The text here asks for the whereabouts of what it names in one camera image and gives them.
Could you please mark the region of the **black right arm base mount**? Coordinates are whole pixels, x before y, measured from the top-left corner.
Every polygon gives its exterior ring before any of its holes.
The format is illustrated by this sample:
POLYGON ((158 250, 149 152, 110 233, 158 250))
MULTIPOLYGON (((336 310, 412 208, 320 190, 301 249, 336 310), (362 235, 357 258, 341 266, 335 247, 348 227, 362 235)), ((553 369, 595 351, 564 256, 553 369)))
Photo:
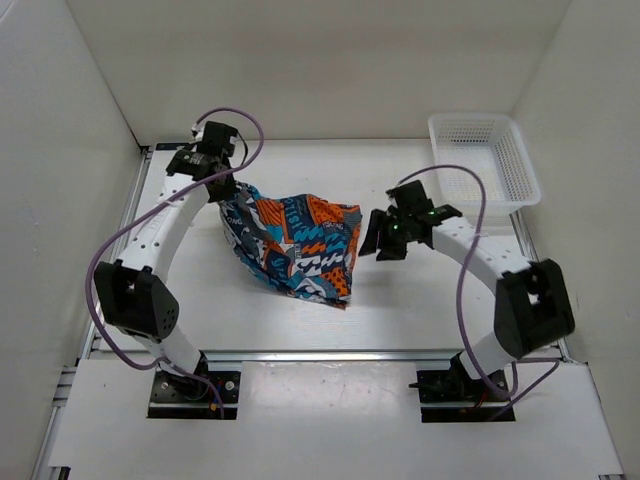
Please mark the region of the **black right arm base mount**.
POLYGON ((409 387, 418 391, 423 424, 515 421, 512 407, 502 412, 511 399, 500 399, 482 380, 460 390, 446 370, 418 370, 409 387))

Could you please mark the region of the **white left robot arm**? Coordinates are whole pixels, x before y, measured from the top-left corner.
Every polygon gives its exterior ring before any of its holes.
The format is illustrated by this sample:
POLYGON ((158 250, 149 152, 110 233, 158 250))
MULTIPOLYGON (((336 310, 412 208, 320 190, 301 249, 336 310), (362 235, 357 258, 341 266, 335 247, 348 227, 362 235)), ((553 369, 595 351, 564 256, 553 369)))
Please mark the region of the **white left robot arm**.
POLYGON ((206 395, 210 377, 203 354, 177 326, 179 303, 166 286, 179 245, 195 216, 207 204, 233 193, 228 175, 183 194, 197 181, 231 168, 239 132, 208 121, 193 146, 174 154, 166 167, 155 204, 162 208, 141 223, 133 239, 112 262, 100 262, 94 282, 106 323, 135 339, 161 368, 176 376, 175 388, 188 400, 206 395))

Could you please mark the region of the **colourful patterned shorts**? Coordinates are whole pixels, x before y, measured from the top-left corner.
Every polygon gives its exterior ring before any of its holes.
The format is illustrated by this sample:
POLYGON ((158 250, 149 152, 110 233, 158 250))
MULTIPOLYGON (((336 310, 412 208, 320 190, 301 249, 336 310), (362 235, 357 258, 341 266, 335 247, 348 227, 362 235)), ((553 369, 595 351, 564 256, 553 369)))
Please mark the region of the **colourful patterned shorts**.
POLYGON ((219 211, 234 254, 269 288, 339 309, 350 304, 362 222, 358 205, 313 194, 268 198, 239 182, 219 211))

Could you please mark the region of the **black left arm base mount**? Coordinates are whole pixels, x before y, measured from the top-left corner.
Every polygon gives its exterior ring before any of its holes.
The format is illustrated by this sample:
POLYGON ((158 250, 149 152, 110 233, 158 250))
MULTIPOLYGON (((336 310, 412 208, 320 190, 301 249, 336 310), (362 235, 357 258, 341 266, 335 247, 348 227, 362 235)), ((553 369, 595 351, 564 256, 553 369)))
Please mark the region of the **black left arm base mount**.
POLYGON ((215 370, 207 373, 223 403, 204 383, 192 379, 179 380, 157 369, 149 394, 147 417, 165 420, 236 420, 238 415, 241 372, 215 370))

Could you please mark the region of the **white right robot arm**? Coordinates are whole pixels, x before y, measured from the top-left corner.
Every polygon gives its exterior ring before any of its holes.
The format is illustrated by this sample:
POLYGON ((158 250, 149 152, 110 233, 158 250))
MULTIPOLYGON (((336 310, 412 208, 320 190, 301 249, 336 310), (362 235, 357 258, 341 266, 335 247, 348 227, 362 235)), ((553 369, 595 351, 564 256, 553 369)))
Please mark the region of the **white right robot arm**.
POLYGON ((418 243, 443 254, 472 274, 494 296, 493 329, 476 344, 466 342, 451 359, 446 385, 470 400, 484 387, 502 395, 492 374, 572 334, 575 319, 564 276, 551 259, 534 261, 484 237, 451 205, 436 206, 420 181, 387 192, 390 205, 374 209, 360 255, 379 261, 405 259, 418 243))

